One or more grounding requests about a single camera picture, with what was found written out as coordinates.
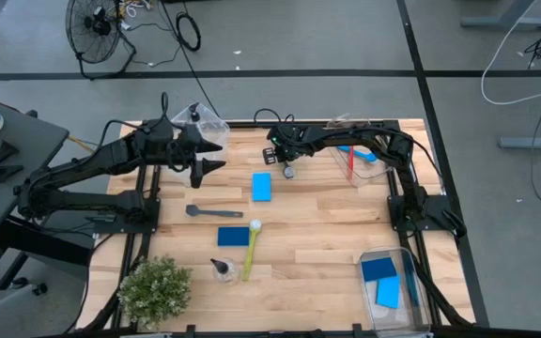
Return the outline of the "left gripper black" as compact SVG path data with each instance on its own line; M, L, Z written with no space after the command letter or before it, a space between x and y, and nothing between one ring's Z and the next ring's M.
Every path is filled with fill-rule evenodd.
M178 125L168 119L146 120L136 130L136 160L138 164L166 165L177 173L187 169L190 186L199 188L203 176L226 165L225 161L198 160L198 153L220 151L222 146L204 140L195 125Z

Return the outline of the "light blue sponge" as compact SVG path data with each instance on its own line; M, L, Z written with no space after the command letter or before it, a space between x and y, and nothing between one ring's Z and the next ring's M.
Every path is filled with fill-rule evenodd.
M395 275L378 280L377 305L397 309L399 307L400 276Z
M254 173L252 175L252 200L269 202L271 200L271 174Z

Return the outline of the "dark grey scraper brush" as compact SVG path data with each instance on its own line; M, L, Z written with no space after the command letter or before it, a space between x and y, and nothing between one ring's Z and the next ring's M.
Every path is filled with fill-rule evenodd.
M207 210L201 209L196 205L187 205L185 212L189 216L198 216L198 215L211 215L211 216L220 216L228 218L242 218L243 213L240 211L229 211L229 210Z

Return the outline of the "dark blue sponge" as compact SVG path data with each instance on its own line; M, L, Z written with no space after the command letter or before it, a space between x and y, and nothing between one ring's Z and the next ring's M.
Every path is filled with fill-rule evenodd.
M219 227L217 245L219 247L247 247L250 241L248 227Z
M361 268L365 282L373 282L397 275L394 262L390 257L363 261Z

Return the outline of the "green dish brush white bristles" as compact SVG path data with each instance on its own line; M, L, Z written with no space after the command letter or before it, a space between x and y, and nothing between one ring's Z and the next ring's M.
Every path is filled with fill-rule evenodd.
M262 222L260 220L254 219L250 221L249 245L248 245L248 251L247 251L246 259L243 266L243 273L241 275L241 279L243 281L249 280L252 263L253 263L254 250L255 250L255 240L256 240L257 235L260 233L261 228L262 228Z

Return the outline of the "large square clear plastic tub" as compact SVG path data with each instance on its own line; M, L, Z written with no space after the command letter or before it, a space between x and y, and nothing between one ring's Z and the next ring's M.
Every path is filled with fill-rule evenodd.
M205 106L202 103L200 104L200 113L201 113L201 121L199 123L193 124L189 121L189 111L187 106L185 109L183 109L180 113L175 115L171 122L175 124L175 135L178 135L178 125L182 126L184 124L189 125L195 125L201 135L203 136L204 140L207 140L209 142L212 142L214 144L220 145L223 147L220 151L215 152L208 152L208 153L198 153L197 159L202 160L209 160L209 161L225 161L227 157L227 151L228 151L228 136L230 133L230 128L228 124L222 120L220 117L218 117L216 114L214 114L207 106ZM177 180L182 183L185 187L190 187L190 173L191 170L187 169L184 172L177 173L175 171L174 175L177 178Z

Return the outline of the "artificial green plant white flowers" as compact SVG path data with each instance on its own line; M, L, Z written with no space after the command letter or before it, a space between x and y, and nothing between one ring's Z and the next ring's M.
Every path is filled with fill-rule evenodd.
M191 301L192 270L169 256L140 258L120 282L116 295L124 317L132 324L157 328L183 315Z

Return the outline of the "black floor fan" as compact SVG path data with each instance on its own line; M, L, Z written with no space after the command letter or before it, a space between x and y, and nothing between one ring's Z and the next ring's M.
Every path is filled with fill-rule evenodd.
M136 48L122 32L120 0L69 0L65 16L65 32L80 74L89 81L118 78L136 55ZM115 72L87 74L85 64L107 61L122 41L130 47L129 55Z

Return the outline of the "small black plastic part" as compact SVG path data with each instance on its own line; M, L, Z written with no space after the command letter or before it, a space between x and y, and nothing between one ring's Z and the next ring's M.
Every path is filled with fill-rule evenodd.
M20 150L15 145L3 140L0 145L0 163L19 153Z
M0 165L0 183L5 183L9 178L23 170L22 165Z

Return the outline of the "narrow clear plastic bin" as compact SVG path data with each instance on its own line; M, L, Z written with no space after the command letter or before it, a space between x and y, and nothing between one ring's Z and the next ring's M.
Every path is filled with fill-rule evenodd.
M378 281L365 282L361 263L390 257L400 276L399 307L390 309L377 305ZM429 333L430 318L421 282L409 250L401 247L383 247L362 253L358 260L362 291L371 330L379 338L414 337Z

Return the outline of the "office chair base with casters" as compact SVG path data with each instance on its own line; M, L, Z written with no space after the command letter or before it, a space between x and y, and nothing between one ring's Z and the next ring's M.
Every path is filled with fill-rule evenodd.
M8 289L11 289L12 292L0 299L0 310L4 307L11 305L21 296L33 295L40 296L48 292L48 286L45 283L33 284L29 283L28 280L24 277L14 279L9 285Z

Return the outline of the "black aluminium table frame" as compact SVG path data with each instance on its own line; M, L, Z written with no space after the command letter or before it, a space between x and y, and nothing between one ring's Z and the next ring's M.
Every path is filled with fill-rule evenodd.
M353 187L329 151L295 161L286 179L270 169L272 197L254 202L252 175L266 166L261 151L266 131L245 120L231 122L225 167L207 175L198 189L185 187L163 170L161 215L152 236L152 256L170 256L192 270L185 313L162 324L180 331L348 330L371 326L364 304L358 260L362 253L398 245L387 208L386 177ZM242 218L189 216L187 205L240 211ZM247 250L219 247L218 228L262 222L248 281L224 284L211 258L242 263Z

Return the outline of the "grey desk leg frame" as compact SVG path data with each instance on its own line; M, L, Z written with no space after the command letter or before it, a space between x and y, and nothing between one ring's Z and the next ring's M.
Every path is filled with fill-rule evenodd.
M460 18L459 24L467 28L541 30L541 18L528 15L535 3L536 0L513 0L500 16L464 16Z

